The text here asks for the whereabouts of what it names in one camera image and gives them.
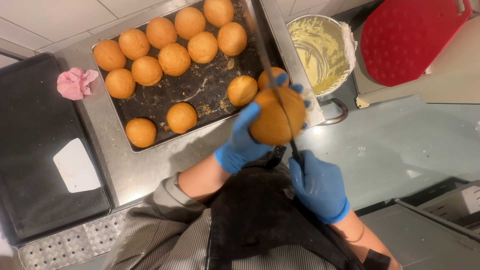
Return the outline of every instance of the black apron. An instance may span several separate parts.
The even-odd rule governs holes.
[[[207,269],[231,270],[233,260],[254,257],[284,245],[299,245],[338,269],[364,270],[342,238],[318,221],[300,201],[292,200],[294,191],[288,168],[279,164],[284,151],[277,147],[266,161],[244,166],[210,201],[212,225]]]

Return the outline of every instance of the bowl handle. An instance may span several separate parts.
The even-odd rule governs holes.
[[[321,106],[325,106],[327,104],[332,104],[332,103],[337,105],[342,110],[342,114],[340,114],[339,116],[334,117],[334,118],[325,119],[325,122],[320,123],[318,125],[333,125],[333,124],[336,124],[336,123],[340,123],[347,118],[348,108],[345,104],[343,104],[342,101],[340,101],[337,98],[331,98],[331,99],[319,102],[318,105],[320,105],[320,107],[321,107]]]

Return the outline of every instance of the tile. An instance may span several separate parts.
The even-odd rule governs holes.
[[[331,0],[327,3],[314,6],[308,10],[308,14],[319,14],[331,17],[338,13],[345,0]]]
[[[6,67],[10,64],[17,63],[17,62],[18,62],[18,60],[15,60],[13,58],[6,57],[6,56],[0,54],[0,68]]]
[[[285,18],[290,16],[294,2],[295,0],[276,0],[276,3],[282,12],[282,17]]]
[[[115,16],[121,18],[166,0],[99,0]]]
[[[361,6],[369,2],[372,2],[372,0],[347,0],[342,5],[342,7],[340,7],[337,13],[341,13],[341,12],[356,8],[358,6]]]
[[[47,40],[1,18],[0,38],[27,49],[38,49],[52,43],[50,40]]]
[[[1,5],[1,18],[53,42],[117,19],[97,0],[14,0]]]
[[[54,53],[54,52],[56,52],[56,51],[59,51],[59,50],[61,50],[61,49],[63,49],[63,48],[66,48],[66,47],[68,47],[68,46],[70,46],[70,45],[72,45],[72,44],[75,44],[75,43],[79,42],[80,40],[84,40],[84,39],[86,39],[86,38],[88,38],[88,37],[91,37],[91,36],[92,36],[92,34],[90,34],[90,33],[88,33],[88,32],[83,32],[83,33],[78,34],[78,35],[76,35],[76,36],[72,36],[72,37],[69,37],[69,38],[64,39],[64,40],[62,40],[62,41],[59,41],[59,42],[57,42],[57,43],[50,44],[50,45],[48,45],[48,46],[46,46],[46,47],[43,47],[43,48],[41,48],[41,49],[38,49],[37,51],[38,51],[38,52],[46,52],[46,51],[48,51],[48,52]]]
[[[24,57],[32,57],[35,55],[35,52],[31,49],[27,49],[25,47],[22,47],[20,45],[11,43],[5,39],[0,38],[0,50],[11,52],[14,54],[18,54],[20,56]]]
[[[311,7],[323,4],[328,1],[329,0],[313,0],[313,1],[312,0],[295,0],[291,14],[299,13],[303,10],[307,10]]]
[[[109,29],[110,27],[115,26],[115,25],[117,25],[117,24],[119,24],[119,23],[121,23],[121,22],[124,22],[124,21],[126,21],[126,20],[128,20],[128,19],[130,19],[130,18],[133,18],[133,17],[137,16],[138,14],[140,14],[140,13],[142,13],[142,12],[145,12],[145,11],[148,11],[148,9],[146,9],[146,10],[141,10],[141,11],[139,11],[139,12],[135,12],[135,13],[133,13],[133,14],[130,14],[130,15],[127,15],[127,16],[122,17],[122,18],[120,18],[120,19],[117,19],[117,20],[115,20],[115,21],[113,21],[113,22],[109,22],[109,23],[106,23],[106,24],[101,25],[101,26],[99,26],[99,27],[90,29],[89,32],[90,32],[91,34],[93,34],[93,35],[98,34],[98,33],[102,32],[103,30]]]
[[[288,24],[291,22],[293,19],[296,19],[300,16],[306,15],[308,13],[308,10],[300,11],[299,13],[295,13],[293,15],[290,15],[288,17],[283,18],[285,20],[285,23]]]

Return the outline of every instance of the red cutting board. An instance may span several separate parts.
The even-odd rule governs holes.
[[[386,0],[365,21],[360,50],[368,74],[396,86],[420,78],[472,15],[469,0]]]

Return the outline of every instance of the bread roll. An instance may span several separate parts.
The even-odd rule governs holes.
[[[133,61],[132,75],[139,84],[152,86],[160,81],[163,72],[157,59],[151,56],[142,56]]]
[[[132,60],[145,56],[150,51],[147,36],[138,29],[123,31],[119,37],[119,44],[123,54]]]
[[[184,46],[178,43],[170,43],[160,50],[158,62],[165,74],[180,76],[188,70],[192,61]]]
[[[190,40],[194,35],[205,31],[205,26],[205,17],[196,8],[186,7],[175,15],[175,29],[183,39]]]
[[[178,134],[185,133],[197,124],[198,116],[195,109],[186,102],[172,106],[167,113],[167,123],[170,129]]]
[[[290,88],[279,87],[285,111],[290,121],[291,132],[296,137],[305,121],[305,103],[300,95]],[[267,145],[283,145],[292,139],[288,121],[272,89],[265,88],[254,98],[260,105],[260,115],[250,125],[250,133],[259,142]]]
[[[250,76],[235,77],[227,88],[227,96],[233,106],[241,107],[253,100],[257,94],[257,81]]]
[[[127,123],[125,133],[136,147],[147,147],[155,142],[156,126],[149,119],[135,118]]]
[[[209,23],[222,27],[233,20],[233,4],[230,0],[205,0],[204,14]]]
[[[102,40],[95,45],[93,58],[96,64],[105,71],[122,68],[127,64],[127,59],[121,52],[119,43],[111,39]]]
[[[157,49],[163,48],[168,43],[177,42],[177,31],[173,23],[163,17],[152,19],[147,24],[146,36],[148,42]]]
[[[281,68],[272,67],[272,74],[273,74],[274,78],[276,78],[278,75],[280,75],[280,73],[286,73],[286,72]],[[282,86],[287,87],[288,83],[289,83],[289,80],[288,80],[288,76],[287,76],[287,80],[282,84]],[[268,77],[267,77],[267,74],[264,70],[262,72],[262,74],[260,74],[260,77],[258,77],[258,89],[260,89],[260,90],[264,89],[265,86],[267,86],[267,84],[268,84]]]
[[[218,48],[228,56],[240,54],[247,46],[247,32],[238,23],[226,23],[218,32]]]
[[[200,32],[188,42],[188,54],[193,61],[206,64],[215,58],[218,44],[212,33]]]
[[[119,68],[105,78],[107,92],[114,98],[129,98],[135,91],[135,80],[128,69]]]

